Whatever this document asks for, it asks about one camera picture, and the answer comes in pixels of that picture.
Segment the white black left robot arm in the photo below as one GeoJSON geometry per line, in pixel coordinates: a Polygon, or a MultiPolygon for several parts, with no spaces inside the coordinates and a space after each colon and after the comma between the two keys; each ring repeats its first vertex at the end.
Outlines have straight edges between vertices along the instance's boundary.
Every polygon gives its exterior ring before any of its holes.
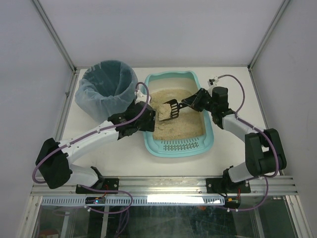
{"type": "Polygon", "coordinates": [[[50,189],[75,184],[101,190],[106,187],[101,172],[94,166],[84,168],[74,162],[102,145],[131,136],[137,131],[153,132],[155,119],[156,112],[149,104],[137,102],[132,103],[126,111],[113,114],[94,129],[73,139],[57,142],[49,138],[41,147],[35,171],[40,172],[42,183],[50,189]]]}

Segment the black trash bin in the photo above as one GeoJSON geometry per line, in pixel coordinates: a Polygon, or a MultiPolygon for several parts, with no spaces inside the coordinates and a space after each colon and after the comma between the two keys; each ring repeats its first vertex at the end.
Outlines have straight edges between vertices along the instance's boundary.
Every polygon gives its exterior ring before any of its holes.
{"type": "Polygon", "coordinates": [[[105,60],[86,70],[80,87],[91,93],[91,98],[118,97],[131,101],[137,82],[137,76],[129,65],[119,60],[105,60]]]}

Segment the teal litter box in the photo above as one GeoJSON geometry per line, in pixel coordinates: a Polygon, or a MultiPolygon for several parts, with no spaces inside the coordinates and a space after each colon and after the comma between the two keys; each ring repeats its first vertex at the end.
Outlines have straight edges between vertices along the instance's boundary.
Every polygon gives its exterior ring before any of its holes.
{"type": "MultiPolygon", "coordinates": [[[[191,95],[200,88],[196,74],[192,71],[168,71],[150,74],[145,79],[149,93],[163,89],[184,89],[191,95]]],[[[214,135],[211,119],[207,111],[200,113],[203,134],[191,138],[178,140],[155,140],[152,132],[144,132],[144,141],[147,150],[157,157],[186,157],[205,153],[213,146],[214,135]]]]}

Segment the black litter scoop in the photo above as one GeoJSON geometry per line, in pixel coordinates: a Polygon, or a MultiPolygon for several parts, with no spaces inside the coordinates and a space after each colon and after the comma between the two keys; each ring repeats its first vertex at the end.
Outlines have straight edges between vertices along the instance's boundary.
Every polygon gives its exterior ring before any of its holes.
{"type": "Polygon", "coordinates": [[[159,105],[158,112],[158,120],[166,121],[171,119],[176,119],[179,117],[179,112],[181,109],[187,107],[186,104],[182,102],[178,102],[176,99],[169,100],[161,105],[159,105]]]}

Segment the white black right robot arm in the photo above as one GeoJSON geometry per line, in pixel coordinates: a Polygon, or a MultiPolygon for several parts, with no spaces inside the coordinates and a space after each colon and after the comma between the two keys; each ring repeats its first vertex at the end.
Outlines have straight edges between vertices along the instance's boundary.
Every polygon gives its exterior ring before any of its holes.
{"type": "Polygon", "coordinates": [[[245,162],[223,172],[223,180],[227,183],[239,183],[267,176],[268,173],[275,176],[286,168],[287,161],[278,131],[273,128],[259,129],[239,117],[229,107],[227,88],[201,88],[194,95],[181,100],[181,104],[198,112],[210,112],[214,124],[244,142],[245,162]]]}

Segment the beige litter clump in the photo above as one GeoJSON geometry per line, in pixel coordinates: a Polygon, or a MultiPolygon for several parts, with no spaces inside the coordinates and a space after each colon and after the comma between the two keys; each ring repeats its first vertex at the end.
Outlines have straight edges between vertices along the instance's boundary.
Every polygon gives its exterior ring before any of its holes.
{"type": "Polygon", "coordinates": [[[163,121],[169,119],[171,115],[171,106],[170,104],[161,104],[158,107],[158,119],[163,121]]]}

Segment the translucent blue bin liner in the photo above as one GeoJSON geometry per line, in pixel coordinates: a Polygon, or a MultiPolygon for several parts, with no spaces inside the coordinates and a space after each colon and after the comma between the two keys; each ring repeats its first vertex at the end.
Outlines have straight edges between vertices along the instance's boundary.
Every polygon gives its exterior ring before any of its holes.
{"type": "Polygon", "coordinates": [[[91,93],[84,92],[79,87],[75,93],[75,102],[76,104],[87,113],[93,120],[98,123],[101,123],[108,119],[113,114],[124,112],[130,104],[133,102],[122,100],[118,97],[109,97],[109,98],[91,98],[91,93]]]}

